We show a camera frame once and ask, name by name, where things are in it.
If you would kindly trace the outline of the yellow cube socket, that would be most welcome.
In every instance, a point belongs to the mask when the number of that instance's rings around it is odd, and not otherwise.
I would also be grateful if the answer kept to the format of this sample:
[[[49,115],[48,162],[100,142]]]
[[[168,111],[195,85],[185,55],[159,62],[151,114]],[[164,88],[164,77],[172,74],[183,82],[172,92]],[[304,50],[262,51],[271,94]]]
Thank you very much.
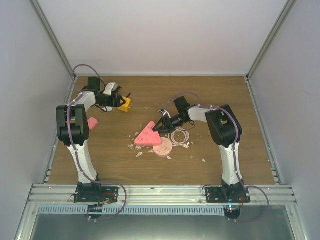
[[[119,107],[118,109],[120,111],[123,111],[123,112],[128,112],[129,109],[131,108],[131,99],[130,98],[126,98],[126,97],[123,97],[125,99],[125,105]]]

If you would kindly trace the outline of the white usb charger plug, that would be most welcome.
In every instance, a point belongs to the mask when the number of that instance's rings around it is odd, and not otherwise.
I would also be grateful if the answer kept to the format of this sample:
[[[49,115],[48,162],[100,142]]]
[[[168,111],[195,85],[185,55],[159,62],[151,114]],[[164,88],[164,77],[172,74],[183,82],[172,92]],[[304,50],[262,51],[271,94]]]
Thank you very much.
[[[105,107],[105,111],[106,111],[106,112],[111,112],[112,110],[113,110],[112,107],[109,107],[109,106],[106,106],[106,107]]]

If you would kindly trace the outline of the pink triangular power socket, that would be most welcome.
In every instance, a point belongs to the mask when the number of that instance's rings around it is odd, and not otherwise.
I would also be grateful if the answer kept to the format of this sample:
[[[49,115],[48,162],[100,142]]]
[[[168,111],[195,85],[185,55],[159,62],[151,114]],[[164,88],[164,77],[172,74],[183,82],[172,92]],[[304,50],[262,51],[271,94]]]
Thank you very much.
[[[134,143],[137,146],[160,146],[161,137],[157,131],[153,131],[155,127],[155,122],[151,121],[148,125],[142,130],[142,132],[136,137]]]

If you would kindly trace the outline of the round pink power strip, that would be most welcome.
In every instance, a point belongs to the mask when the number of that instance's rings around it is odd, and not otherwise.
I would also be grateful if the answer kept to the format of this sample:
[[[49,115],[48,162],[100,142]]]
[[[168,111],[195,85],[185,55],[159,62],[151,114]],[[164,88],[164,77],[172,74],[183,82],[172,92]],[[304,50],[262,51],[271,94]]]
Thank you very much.
[[[175,135],[181,133],[183,134],[183,140],[177,141]],[[161,158],[168,158],[174,147],[181,147],[184,149],[189,149],[190,147],[190,133],[188,130],[182,128],[177,128],[172,133],[168,133],[167,136],[161,137],[161,144],[158,146],[153,146],[152,151],[155,155]]]

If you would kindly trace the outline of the pink plug adapter block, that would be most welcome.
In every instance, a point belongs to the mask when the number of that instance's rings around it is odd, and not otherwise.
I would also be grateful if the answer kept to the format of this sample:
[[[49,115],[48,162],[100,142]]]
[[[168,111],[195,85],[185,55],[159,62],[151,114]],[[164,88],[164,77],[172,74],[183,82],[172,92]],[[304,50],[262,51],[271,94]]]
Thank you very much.
[[[87,122],[88,122],[88,127],[91,131],[94,130],[99,123],[98,120],[94,117],[90,117]]]

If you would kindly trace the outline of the black power adapter with cable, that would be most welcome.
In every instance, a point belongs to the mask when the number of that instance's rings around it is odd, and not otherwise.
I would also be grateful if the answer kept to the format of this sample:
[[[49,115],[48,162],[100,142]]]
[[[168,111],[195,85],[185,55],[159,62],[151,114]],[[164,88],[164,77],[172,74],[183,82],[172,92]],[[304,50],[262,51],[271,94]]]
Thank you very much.
[[[115,89],[115,94],[116,95],[120,95],[120,91],[121,91],[122,87],[121,86],[118,86],[116,89]],[[129,98],[131,96],[131,93],[128,93],[125,98]]]

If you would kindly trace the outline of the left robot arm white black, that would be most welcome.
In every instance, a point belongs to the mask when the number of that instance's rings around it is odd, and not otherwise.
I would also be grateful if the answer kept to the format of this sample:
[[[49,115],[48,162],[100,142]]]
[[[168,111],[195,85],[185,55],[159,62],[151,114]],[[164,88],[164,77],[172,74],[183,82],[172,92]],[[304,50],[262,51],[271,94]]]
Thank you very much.
[[[89,153],[90,127],[87,111],[91,107],[102,110],[119,108],[127,101],[119,95],[121,87],[104,83],[99,77],[89,77],[87,86],[67,105],[56,108],[57,137],[71,153],[78,172],[77,195],[86,195],[92,202],[103,197],[103,187]]]

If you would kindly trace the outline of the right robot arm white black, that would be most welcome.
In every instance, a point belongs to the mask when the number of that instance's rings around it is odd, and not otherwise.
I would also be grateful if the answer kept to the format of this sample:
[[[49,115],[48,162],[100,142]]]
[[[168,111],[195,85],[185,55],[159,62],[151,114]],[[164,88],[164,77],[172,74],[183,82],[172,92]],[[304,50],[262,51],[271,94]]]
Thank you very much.
[[[207,108],[199,104],[190,105],[184,96],[174,100],[174,104],[178,114],[169,116],[165,109],[161,109],[163,117],[155,124],[153,131],[171,134],[185,123],[206,123],[221,155],[221,196],[228,203],[234,202],[245,189],[239,167],[239,145],[243,130],[231,107],[227,104]]]

